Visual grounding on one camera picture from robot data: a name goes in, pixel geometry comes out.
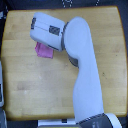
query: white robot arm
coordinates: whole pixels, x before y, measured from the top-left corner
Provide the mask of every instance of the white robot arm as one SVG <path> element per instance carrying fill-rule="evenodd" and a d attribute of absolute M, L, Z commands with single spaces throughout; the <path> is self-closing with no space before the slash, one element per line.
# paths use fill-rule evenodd
<path fill-rule="evenodd" d="M 75 17 L 65 24 L 38 12 L 34 14 L 30 36 L 55 50 L 65 49 L 71 63 L 79 68 L 73 90 L 76 123 L 82 127 L 95 125 L 95 128 L 121 128 L 114 114 L 104 114 L 98 68 L 87 22 L 81 17 Z"/>

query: dark floor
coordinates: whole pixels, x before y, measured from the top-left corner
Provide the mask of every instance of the dark floor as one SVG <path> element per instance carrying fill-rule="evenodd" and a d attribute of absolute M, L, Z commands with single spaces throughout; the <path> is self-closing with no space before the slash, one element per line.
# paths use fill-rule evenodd
<path fill-rule="evenodd" d="M 18 9 L 39 9 L 39 8 L 63 8 L 62 0 L 5 0 L 8 9 L 18 10 Z M 87 7 L 87 6 L 106 6 L 106 5 L 116 5 L 119 9 L 126 46 L 128 49 L 128 0 L 72 0 L 72 7 Z M 5 24 L 5 16 L 7 14 L 5 3 L 0 0 L 0 12 L 3 11 L 4 15 L 0 18 L 0 46 L 2 42 L 2 34 Z M 69 7 L 70 4 L 65 2 L 65 6 Z M 123 128 L 127 128 L 128 117 L 119 118 Z M 36 128 L 37 121 L 8 121 L 8 128 Z"/>

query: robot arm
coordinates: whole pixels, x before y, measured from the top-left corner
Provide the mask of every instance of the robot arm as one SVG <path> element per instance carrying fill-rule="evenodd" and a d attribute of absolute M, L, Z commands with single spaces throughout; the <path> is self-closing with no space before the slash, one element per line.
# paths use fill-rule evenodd
<path fill-rule="evenodd" d="M 116 116 L 104 114 L 98 68 L 87 22 L 83 18 L 75 17 L 65 25 L 54 17 L 35 13 L 30 36 L 55 50 L 66 49 L 71 63 L 79 68 L 73 90 L 76 123 L 81 126 L 92 126 L 96 123 L 95 126 L 99 128 L 103 127 L 105 120 L 110 123 L 113 117 L 118 128 L 121 128 Z M 111 122 L 106 126 L 117 128 L 116 125 Z"/>

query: wooden table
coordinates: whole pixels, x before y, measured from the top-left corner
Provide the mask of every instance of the wooden table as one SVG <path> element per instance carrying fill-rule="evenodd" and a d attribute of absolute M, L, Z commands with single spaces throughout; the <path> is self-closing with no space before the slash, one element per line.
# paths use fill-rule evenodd
<path fill-rule="evenodd" d="M 65 22 L 81 16 L 88 22 L 100 75 L 104 110 L 127 113 L 127 59 L 116 7 L 10 11 L 2 42 L 5 111 L 11 120 L 74 117 L 72 92 L 78 69 L 65 51 L 53 59 L 37 57 L 29 35 L 37 11 Z"/>

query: pink object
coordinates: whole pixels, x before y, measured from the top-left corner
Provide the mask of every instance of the pink object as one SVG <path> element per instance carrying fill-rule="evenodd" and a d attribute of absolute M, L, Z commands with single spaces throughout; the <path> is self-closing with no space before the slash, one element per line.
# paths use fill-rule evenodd
<path fill-rule="evenodd" d="M 53 58 L 53 49 L 45 46 L 42 43 L 37 42 L 35 51 L 39 57 Z"/>

